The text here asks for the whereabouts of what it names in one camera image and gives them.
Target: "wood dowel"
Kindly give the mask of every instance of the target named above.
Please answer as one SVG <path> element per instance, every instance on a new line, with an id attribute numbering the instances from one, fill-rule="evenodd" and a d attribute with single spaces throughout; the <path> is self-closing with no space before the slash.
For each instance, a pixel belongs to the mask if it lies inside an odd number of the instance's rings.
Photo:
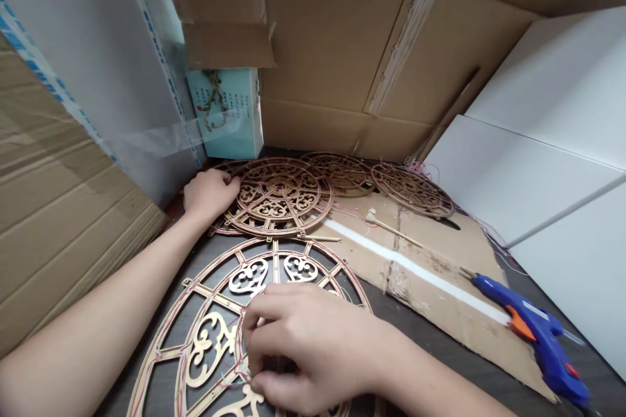
<path id="1" fill-rule="evenodd" d="M 298 238 L 300 239 L 309 239 L 309 240 L 313 240 L 313 241 L 333 241 L 333 242 L 339 242 L 341 241 L 341 238 L 333 238 L 333 237 L 323 237 L 323 236 L 314 236 L 314 235 L 298 235 Z"/>

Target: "cardboard box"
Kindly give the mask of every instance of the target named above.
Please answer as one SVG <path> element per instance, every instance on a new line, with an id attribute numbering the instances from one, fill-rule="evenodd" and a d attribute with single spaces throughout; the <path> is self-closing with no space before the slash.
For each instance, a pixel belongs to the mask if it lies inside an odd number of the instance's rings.
<path id="1" fill-rule="evenodd" d="M 0 358 L 131 259 L 166 216 L 0 35 Z"/>
<path id="2" fill-rule="evenodd" d="M 173 0 L 190 70 L 274 67 L 272 0 Z"/>

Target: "white foam board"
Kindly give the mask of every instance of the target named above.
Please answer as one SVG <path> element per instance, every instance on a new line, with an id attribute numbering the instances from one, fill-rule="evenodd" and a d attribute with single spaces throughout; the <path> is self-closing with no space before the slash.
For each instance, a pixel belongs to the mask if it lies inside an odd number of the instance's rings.
<path id="1" fill-rule="evenodd" d="M 466 115 L 626 169 L 626 7 L 536 21 Z"/>
<path id="2" fill-rule="evenodd" d="M 452 199 L 507 244 L 623 174 L 461 115 L 426 162 L 439 169 L 440 186 Z"/>
<path id="3" fill-rule="evenodd" d="M 626 379 L 626 184 L 598 197 L 512 249 L 603 358 Z"/>

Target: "wooden stick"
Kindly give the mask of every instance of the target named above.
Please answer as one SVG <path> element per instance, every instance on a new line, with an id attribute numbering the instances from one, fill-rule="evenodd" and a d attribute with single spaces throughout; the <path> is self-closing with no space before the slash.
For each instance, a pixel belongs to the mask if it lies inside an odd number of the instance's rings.
<path id="1" fill-rule="evenodd" d="M 322 237 L 322 236 L 310 236 L 310 235 L 298 235 L 298 238 L 300 239 L 310 239 L 313 241 L 333 241 L 333 242 L 339 242 L 341 241 L 341 238 L 333 238 L 333 237 Z"/>
<path id="2" fill-rule="evenodd" d="M 384 228 L 392 233 L 395 233 L 396 235 L 406 239 L 408 242 L 413 243 L 414 245 L 416 245 L 418 248 L 422 248 L 427 250 L 428 248 L 426 246 L 424 246 L 423 244 L 421 244 L 419 241 L 415 241 L 413 238 L 408 237 L 407 235 L 405 235 L 404 233 L 401 233 L 400 231 L 396 230 L 395 228 L 390 227 L 389 225 L 387 225 L 386 223 L 380 222 L 376 219 L 375 216 L 376 211 L 373 208 L 370 208 L 369 212 L 367 212 L 367 216 L 365 217 L 365 219 L 368 222 L 371 223 L 375 223 L 376 225 L 380 226 L 381 228 Z"/>

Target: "wooden filigree panel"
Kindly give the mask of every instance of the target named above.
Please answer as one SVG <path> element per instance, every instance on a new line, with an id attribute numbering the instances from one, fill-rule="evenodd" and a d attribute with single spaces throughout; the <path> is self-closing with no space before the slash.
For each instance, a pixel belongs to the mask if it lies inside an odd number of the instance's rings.
<path id="1" fill-rule="evenodd" d="M 325 175 L 336 195 L 341 197 L 361 197 L 375 188 L 370 168 L 351 156 L 329 152 L 311 152 L 302 155 L 306 161 Z"/>
<path id="2" fill-rule="evenodd" d="M 165 363 L 177 364 L 171 389 L 175 417 L 285 416 L 285 411 L 270 406 L 247 384 L 241 323 L 245 306 L 268 283 L 290 281 L 315 283 L 372 311 L 345 260 L 324 245 L 284 238 L 272 242 L 247 240 L 215 259 L 194 279 L 183 281 L 183 292 L 159 326 L 145 356 L 127 416 L 144 415 L 155 367 Z M 197 303 L 197 311 L 188 314 L 193 321 L 186 336 L 177 336 L 173 326 L 183 310 L 188 312 L 194 296 L 202 302 Z M 348 417 L 351 406 L 348 401 L 322 415 Z M 382 414 L 379 399 L 365 407 L 369 409 L 367 415 Z"/>
<path id="3" fill-rule="evenodd" d="M 308 163 L 293 158 L 264 158 L 240 167 L 237 208 L 226 225 L 259 237 L 305 235 L 333 206 L 333 187 Z"/>
<path id="4" fill-rule="evenodd" d="M 379 163 L 371 174 L 383 193 L 419 214 L 446 218 L 455 212 L 452 199 L 437 184 L 402 166 Z"/>
<path id="5" fill-rule="evenodd" d="M 241 166 L 249 162 L 250 160 L 226 160 L 215 166 L 212 166 L 211 169 L 219 169 L 220 171 L 226 171 L 227 173 L 232 174 L 238 168 L 240 168 Z M 223 215 L 220 215 L 217 218 L 217 220 L 213 222 L 213 225 L 209 227 L 209 230 L 207 231 L 207 235 L 211 237 L 215 233 L 218 233 L 219 235 L 227 235 L 227 236 L 241 234 L 240 231 L 237 231 L 236 229 L 226 225 L 225 223 L 226 223 L 225 217 Z"/>

